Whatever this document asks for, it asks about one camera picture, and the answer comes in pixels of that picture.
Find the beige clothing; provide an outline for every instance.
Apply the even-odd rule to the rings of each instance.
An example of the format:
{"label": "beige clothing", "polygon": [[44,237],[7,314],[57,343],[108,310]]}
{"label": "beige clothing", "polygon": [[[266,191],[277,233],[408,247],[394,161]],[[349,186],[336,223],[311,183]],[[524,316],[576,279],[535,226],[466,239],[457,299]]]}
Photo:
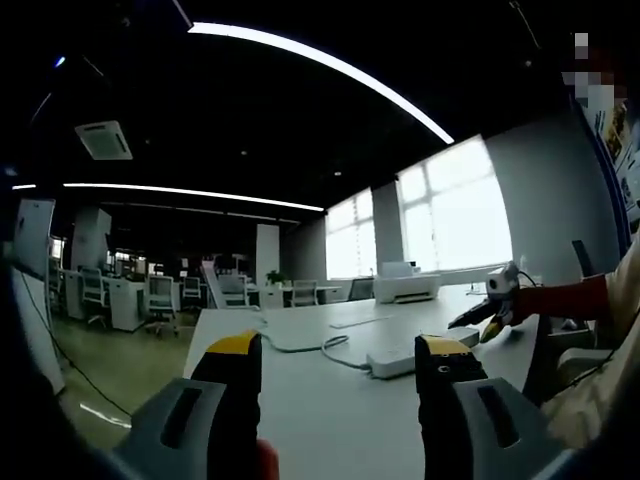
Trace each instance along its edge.
{"label": "beige clothing", "polygon": [[598,435],[619,387],[640,364],[640,321],[633,323],[640,308],[640,232],[616,271],[607,275],[607,291],[615,334],[622,339],[629,332],[627,337],[599,372],[542,406],[552,434],[573,448]]}

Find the black ceiling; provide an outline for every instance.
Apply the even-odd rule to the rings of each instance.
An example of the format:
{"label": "black ceiling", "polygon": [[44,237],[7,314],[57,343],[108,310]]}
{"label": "black ceiling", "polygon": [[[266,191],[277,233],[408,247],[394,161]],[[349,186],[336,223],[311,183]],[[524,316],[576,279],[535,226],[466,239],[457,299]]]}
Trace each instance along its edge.
{"label": "black ceiling", "polygon": [[[476,3],[482,6],[438,5],[437,13],[422,4],[279,10],[184,0],[182,6],[193,21],[256,28],[335,55],[460,141],[567,105],[557,60],[559,46],[570,47],[572,37],[559,15],[520,2],[543,47],[538,51],[510,2]],[[397,106],[328,67],[244,40],[187,34],[166,13],[166,1],[114,5],[49,7],[31,17],[42,28],[21,32],[26,53],[11,71],[16,183],[54,192],[61,182],[153,185],[326,208],[446,146]],[[67,61],[53,70],[61,54]],[[111,119],[121,123],[134,160],[92,161],[73,130]],[[298,220],[314,215],[177,195],[100,191],[92,201],[96,196]]]}

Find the black cable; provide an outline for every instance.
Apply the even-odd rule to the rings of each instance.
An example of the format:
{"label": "black cable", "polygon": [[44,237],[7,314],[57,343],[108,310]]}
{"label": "black cable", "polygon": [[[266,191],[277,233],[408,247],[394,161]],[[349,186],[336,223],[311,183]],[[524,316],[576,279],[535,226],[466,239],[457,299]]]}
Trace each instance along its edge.
{"label": "black cable", "polygon": [[533,281],[533,278],[531,278],[527,272],[523,272],[522,270],[519,270],[518,271],[518,275],[523,275],[523,276],[527,277],[529,279],[529,281],[531,282],[531,285],[533,285],[534,287],[538,287],[539,286],[536,282]]}
{"label": "black cable", "polygon": [[[638,308],[638,310],[636,310],[636,313],[633,315],[633,318],[631,319],[631,324],[629,326],[629,330],[631,330],[631,328],[633,327],[633,323],[638,319],[638,316],[640,316],[640,308]],[[597,367],[592,368],[591,370],[588,370],[586,372],[584,372],[582,375],[578,375],[576,378],[574,378],[571,382],[569,382],[569,384],[567,384],[566,386],[562,387],[560,390],[558,390],[555,395],[558,395],[559,393],[564,392],[565,390],[573,387],[574,385],[577,385],[578,383],[580,383],[582,380],[584,380],[585,378],[593,375],[596,372],[599,372],[600,370],[602,370],[602,367],[605,366],[605,364],[611,360],[611,357],[613,357],[613,354],[616,353],[618,351],[618,349],[620,348],[620,345],[618,345],[616,348],[614,348],[613,350],[611,350],[611,352],[609,353],[609,355],[607,355],[607,358],[605,358],[602,363],[600,363],[600,365],[598,365]]]}
{"label": "black cable", "polygon": [[44,316],[42,315],[42,313],[40,312],[40,309],[38,309],[38,306],[36,305],[36,301],[33,298],[33,295],[31,294],[31,289],[29,288],[29,284],[27,283],[27,279],[24,278],[24,273],[22,271],[20,271],[20,275],[22,276],[22,281],[24,282],[24,286],[27,289],[27,293],[29,294],[29,298],[31,299],[31,304],[33,305],[33,308],[36,310],[36,312],[38,313],[38,316],[40,317],[40,321],[42,322],[42,325],[44,326],[44,328],[47,330],[47,332],[49,333],[49,336],[51,337],[51,340],[53,341],[53,344],[56,346],[56,348],[60,351],[60,353],[62,354],[62,356],[64,358],[67,359],[67,361],[69,362],[69,365],[71,366],[71,368],[75,368],[78,373],[80,375],[82,375],[82,377],[87,381],[87,383],[89,385],[91,385],[91,387],[98,392],[98,394],[104,398],[107,402],[109,402],[111,405],[113,405],[114,407],[116,407],[118,410],[120,410],[122,413],[124,413],[125,415],[127,415],[129,418],[131,418],[131,414],[129,412],[127,412],[124,408],[122,408],[120,405],[118,405],[115,401],[111,400],[109,397],[107,397],[106,394],[104,394],[102,392],[102,390],[100,390],[95,383],[93,383],[91,381],[91,379],[80,369],[80,367],[78,367],[73,360],[71,360],[71,357],[69,357],[69,355],[67,355],[67,353],[62,349],[62,347],[60,346],[60,344],[58,343],[58,341],[56,340],[56,338],[53,336],[53,332],[49,329],[49,326],[47,325],[46,320],[44,319]]}

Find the gray floor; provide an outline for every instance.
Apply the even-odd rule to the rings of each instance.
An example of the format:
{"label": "gray floor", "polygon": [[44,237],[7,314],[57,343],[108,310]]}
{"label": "gray floor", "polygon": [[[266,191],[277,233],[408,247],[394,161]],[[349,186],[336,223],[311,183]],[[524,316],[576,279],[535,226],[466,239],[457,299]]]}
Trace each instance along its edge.
{"label": "gray floor", "polygon": [[[181,315],[180,321],[193,325],[195,317]],[[144,329],[134,333],[104,330],[65,318],[54,318],[53,328],[73,362],[130,413],[171,379],[182,376],[193,334],[193,330],[182,330],[178,338],[168,332],[156,338]],[[68,362],[61,364],[66,387],[59,399],[67,416],[91,445],[113,448],[129,430],[109,420],[130,424],[130,418],[102,398]]]}

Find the ceiling air conditioner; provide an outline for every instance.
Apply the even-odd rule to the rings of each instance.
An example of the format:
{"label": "ceiling air conditioner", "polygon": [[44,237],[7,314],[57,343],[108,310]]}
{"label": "ceiling air conditioner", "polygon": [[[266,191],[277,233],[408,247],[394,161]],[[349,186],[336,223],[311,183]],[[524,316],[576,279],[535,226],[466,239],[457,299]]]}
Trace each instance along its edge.
{"label": "ceiling air conditioner", "polygon": [[133,159],[120,124],[115,120],[80,125],[76,133],[94,160]]}

